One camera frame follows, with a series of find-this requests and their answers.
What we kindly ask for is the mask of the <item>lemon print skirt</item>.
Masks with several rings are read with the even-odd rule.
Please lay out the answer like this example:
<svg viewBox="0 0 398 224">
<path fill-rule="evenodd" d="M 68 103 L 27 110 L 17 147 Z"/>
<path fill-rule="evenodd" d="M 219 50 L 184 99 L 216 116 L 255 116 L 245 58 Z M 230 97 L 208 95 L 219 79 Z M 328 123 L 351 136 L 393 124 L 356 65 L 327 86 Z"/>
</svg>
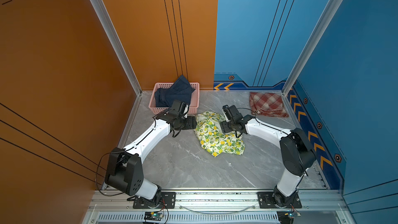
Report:
<svg viewBox="0 0 398 224">
<path fill-rule="evenodd" d="M 205 111 L 196 116 L 197 127 L 194 132 L 201 147 L 217 157 L 222 153 L 242 155 L 245 144 L 242 138 L 237 138 L 234 133 L 224 134 L 221 123 L 225 117 L 219 113 Z"/>
</svg>

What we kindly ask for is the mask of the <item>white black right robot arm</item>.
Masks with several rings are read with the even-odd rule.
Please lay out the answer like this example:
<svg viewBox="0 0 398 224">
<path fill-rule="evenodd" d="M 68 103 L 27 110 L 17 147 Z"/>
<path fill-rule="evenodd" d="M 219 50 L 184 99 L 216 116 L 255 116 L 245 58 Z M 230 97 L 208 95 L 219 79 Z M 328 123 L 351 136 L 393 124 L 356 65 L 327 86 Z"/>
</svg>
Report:
<svg viewBox="0 0 398 224">
<path fill-rule="evenodd" d="M 273 203 L 279 208 L 290 207 L 298 196 L 297 188 L 306 171 L 316 161 L 316 152 L 300 128 L 294 130 L 280 129 L 271 124 L 245 116 L 238 120 L 227 120 L 221 123 L 224 134 L 235 133 L 236 136 L 249 134 L 268 141 L 280 149 L 285 169 L 274 188 Z"/>
</svg>

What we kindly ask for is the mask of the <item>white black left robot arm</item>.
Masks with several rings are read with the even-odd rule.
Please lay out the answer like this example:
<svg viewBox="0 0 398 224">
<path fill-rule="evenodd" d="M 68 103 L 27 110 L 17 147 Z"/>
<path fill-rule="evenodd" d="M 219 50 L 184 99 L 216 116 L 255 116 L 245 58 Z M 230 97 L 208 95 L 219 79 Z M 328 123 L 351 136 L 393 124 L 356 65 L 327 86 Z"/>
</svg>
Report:
<svg viewBox="0 0 398 224">
<path fill-rule="evenodd" d="M 124 148 L 116 147 L 109 153 L 105 184 L 130 197 L 143 199 L 150 207 L 157 207 L 162 201 L 162 188 L 145 179 L 143 162 L 170 133 L 176 137 L 182 130 L 194 130 L 196 127 L 194 116 L 174 119 L 166 115 L 155 117 L 152 125 L 135 141 Z"/>
</svg>

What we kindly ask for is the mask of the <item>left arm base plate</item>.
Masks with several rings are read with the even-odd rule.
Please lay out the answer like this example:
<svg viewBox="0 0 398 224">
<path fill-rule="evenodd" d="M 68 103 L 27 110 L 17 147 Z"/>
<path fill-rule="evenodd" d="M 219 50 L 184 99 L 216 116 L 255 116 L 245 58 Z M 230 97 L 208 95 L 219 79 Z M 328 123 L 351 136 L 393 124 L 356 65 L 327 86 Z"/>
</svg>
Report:
<svg viewBox="0 0 398 224">
<path fill-rule="evenodd" d="M 134 209 L 149 209 L 149 208 L 154 208 L 154 209 L 161 209 L 164 206 L 168 209 L 173 209 L 175 208 L 175 202 L 176 202 L 176 192 L 173 191 L 167 191 L 167 192 L 162 192 L 161 193 L 161 198 L 159 203 L 155 203 L 154 201 L 150 201 L 145 198 L 136 198 L 136 200 L 133 203 L 133 208 Z"/>
</svg>

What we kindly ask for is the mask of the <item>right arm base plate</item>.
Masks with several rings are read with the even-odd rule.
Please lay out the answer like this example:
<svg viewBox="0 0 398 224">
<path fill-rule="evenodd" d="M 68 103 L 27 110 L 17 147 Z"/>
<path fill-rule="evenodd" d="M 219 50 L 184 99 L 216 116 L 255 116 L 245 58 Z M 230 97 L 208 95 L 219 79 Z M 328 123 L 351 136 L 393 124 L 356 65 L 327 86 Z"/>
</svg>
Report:
<svg viewBox="0 0 398 224">
<path fill-rule="evenodd" d="M 258 192 L 258 202 L 260 208 L 302 208 L 302 203 L 298 192 L 294 192 L 291 196 L 286 197 L 279 192 Z"/>
</svg>

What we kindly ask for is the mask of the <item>red plaid skirt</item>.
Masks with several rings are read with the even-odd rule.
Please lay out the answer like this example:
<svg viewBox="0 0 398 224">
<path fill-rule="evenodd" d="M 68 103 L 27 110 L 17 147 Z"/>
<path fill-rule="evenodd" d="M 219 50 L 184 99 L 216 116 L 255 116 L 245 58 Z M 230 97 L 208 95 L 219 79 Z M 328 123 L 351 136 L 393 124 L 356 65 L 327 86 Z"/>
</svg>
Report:
<svg viewBox="0 0 398 224">
<path fill-rule="evenodd" d="M 249 104 L 252 113 L 268 117 L 289 117 L 282 96 L 277 93 L 250 92 Z"/>
</svg>

